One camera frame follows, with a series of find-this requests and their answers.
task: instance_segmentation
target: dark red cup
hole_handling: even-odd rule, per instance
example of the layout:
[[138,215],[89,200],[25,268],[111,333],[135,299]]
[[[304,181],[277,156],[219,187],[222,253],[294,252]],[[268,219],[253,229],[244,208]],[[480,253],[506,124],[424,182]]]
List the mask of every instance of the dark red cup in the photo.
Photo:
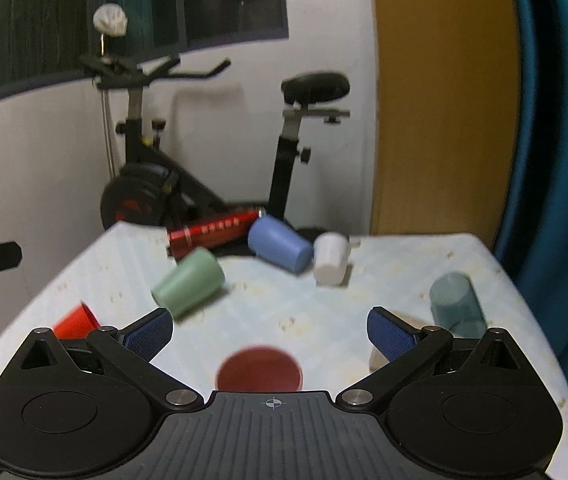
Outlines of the dark red cup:
[[296,392],[302,369],[289,354],[270,346],[244,348],[224,361],[215,387],[222,392]]
[[88,306],[82,302],[57,323],[52,332],[57,339],[82,339],[96,328],[99,328],[99,321]]

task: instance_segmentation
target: white table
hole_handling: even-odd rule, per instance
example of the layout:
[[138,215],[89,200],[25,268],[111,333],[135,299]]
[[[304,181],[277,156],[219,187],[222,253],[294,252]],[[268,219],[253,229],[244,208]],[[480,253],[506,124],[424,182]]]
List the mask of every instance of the white table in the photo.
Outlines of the white table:
[[[102,324],[123,327],[157,306],[149,290],[174,265],[161,228],[117,224],[27,306],[0,336],[0,374],[30,330],[53,326],[83,300]],[[368,374],[366,316],[374,305],[432,322],[429,288],[450,270],[473,280],[489,326],[509,330],[551,392],[564,433],[548,474],[568,480],[568,386],[531,312],[491,253],[474,236],[365,237],[352,251],[349,285],[318,288],[255,258],[222,258],[224,290],[175,326],[153,360],[208,398],[224,358],[248,344],[294,355],[304,389],[334,397]]]

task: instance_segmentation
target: green cup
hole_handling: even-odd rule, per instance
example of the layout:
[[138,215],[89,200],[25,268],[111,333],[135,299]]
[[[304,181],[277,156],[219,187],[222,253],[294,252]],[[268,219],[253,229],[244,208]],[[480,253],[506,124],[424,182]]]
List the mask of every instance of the green cup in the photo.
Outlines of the green cup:
[[173,317],[210,298],[224,283],[224,271],[210,251],[198,247],[153,287],[151,295]]

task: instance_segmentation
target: handlebar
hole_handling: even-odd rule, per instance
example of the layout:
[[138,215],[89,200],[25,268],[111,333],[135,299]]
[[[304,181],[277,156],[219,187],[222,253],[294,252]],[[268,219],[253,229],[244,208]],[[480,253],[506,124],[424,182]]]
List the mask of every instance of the handlebar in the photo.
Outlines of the handlebar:
[[171,73],[171,69],[181,62],[179,56],[171,56],[146,74],[130,59],[104,60],[99,56],[85,54],[80,60],[91,77],[99,77],[96,86],[100,90],[143,88],[157,79],[210,79],[231,65],[231,60],[226,58],[209,72]]

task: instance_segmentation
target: white cup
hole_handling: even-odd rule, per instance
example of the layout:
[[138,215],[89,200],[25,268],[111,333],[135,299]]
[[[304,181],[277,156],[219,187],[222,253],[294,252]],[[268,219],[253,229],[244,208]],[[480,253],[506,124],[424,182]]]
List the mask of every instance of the white cup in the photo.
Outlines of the white cup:
[[317,285],[339,285],[349,264],[350,243],[339,233],[324,233],[315,240],[313,276]]

